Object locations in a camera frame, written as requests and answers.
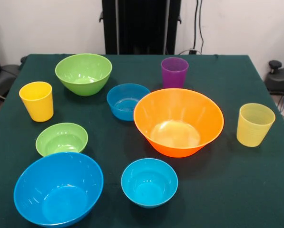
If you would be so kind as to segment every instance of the electrical outlet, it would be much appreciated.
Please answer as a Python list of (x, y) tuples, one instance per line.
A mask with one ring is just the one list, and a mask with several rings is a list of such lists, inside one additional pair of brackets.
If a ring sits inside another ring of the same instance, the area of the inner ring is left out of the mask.
[(197, 51), (195, 51), (195, 50), (189, 50), (189, 54), (190, 54), (190, 55), (196, 55), (196, 54), (197, 54)]

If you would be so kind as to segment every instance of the large blue bowl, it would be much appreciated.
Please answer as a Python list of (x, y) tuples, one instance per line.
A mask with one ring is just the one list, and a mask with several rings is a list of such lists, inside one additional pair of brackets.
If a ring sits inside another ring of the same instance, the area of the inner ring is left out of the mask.
[(178, 178), (166, 162), (144, 158), (127, 166), (121, 185), (132, 202), (144, 208), (155, 208), (173, 197), (178, 188)]
[(107, 94), (107, 102), (113, 115), (125, 121), (133, 121), (133, 111), (140, 99), (150, 93), (138, 84), (121, 84), (113, 87)]
[(19, 177), (14, 202), (28, 221), (67, 227), (85, 217), (103, 189), (103, 173), (90, 157), (61, 152), (31, 164)]

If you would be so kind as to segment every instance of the black knob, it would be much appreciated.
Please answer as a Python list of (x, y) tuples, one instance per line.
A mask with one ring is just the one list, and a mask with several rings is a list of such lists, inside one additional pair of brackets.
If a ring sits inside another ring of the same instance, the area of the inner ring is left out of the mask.
[(269, 62), (269, 66), (272, 70), (278, 70), (279, 68), (281, 68), (283, 65), (281, 62), (279, 62), (278, 60), (271, 60)]

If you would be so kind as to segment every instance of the small green bowl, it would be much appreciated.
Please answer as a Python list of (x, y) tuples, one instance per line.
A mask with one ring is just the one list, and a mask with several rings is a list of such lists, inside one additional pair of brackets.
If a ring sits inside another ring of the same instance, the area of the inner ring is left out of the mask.
[(77, 54), (61, 60), (55, 74), (62, 84), (79, 96), (99, 92), (109, 79), (111, 62), (96, 54)]
[(43, 130), (36, 140), (41, 156), (58, 152), (82, 152), (88, 142), (87, 131), (73, 123), (58, 123)]

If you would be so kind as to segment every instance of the purple cup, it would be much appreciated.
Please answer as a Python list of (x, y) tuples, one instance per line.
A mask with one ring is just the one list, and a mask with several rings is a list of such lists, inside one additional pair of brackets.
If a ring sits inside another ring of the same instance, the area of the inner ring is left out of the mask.
[(177, 57), (166, 58), (161, 63), (163, 88), (183, 88), (189, 64)]

